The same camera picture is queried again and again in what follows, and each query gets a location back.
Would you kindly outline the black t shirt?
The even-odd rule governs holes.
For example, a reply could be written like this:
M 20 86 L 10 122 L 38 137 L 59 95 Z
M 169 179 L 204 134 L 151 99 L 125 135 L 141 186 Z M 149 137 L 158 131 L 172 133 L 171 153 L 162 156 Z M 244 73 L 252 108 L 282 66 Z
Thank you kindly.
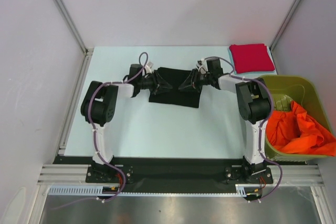
M 157 69 L 158 74 L 171 86 L 169 92 L 162 94 L 151 94 L 150 103 L 180 105 L 189 108 L 199 108 L 201 94 L 198 92 L 182 92 L 178 88 L 188 78 L 190 70 L 179 70 L 160 67 Z

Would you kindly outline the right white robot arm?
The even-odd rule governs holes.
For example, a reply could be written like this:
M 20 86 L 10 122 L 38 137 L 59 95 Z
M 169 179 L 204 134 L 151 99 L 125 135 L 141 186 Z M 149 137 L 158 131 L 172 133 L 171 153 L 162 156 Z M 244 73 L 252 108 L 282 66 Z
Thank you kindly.
M 254 183 L 266 171 L 265 134 L 273 111 L 272 97 L 262 78 L 249 79 L 225 73 L 221 57 L 206 57 L 197 62 L 187 79 L 179 86 L 182 92 L 200 93 L 203 86 L 229 91 L 236 95 L 240 117 L 245 122 L 246 145 L 241 177 Z

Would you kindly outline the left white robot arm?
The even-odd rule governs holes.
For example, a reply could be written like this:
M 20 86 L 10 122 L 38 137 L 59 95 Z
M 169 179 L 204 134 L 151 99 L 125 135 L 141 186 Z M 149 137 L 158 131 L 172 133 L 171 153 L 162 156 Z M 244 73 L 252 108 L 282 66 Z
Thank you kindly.
M 81 104 L 81 115 L 92 125 L 94 155 L 91 168 L 105 182 L 115 178 L 116 169 L 111 166 L 114 158 L 112 148 L 104 137 L 106 124 L 114 117 L 118 98 L 134 98 L 141 90 L 157 95 L 170 92 L 173 87 L 157 70 L 148 66 L 132 64 L 129 74 L 121 82 L 91 81 Z

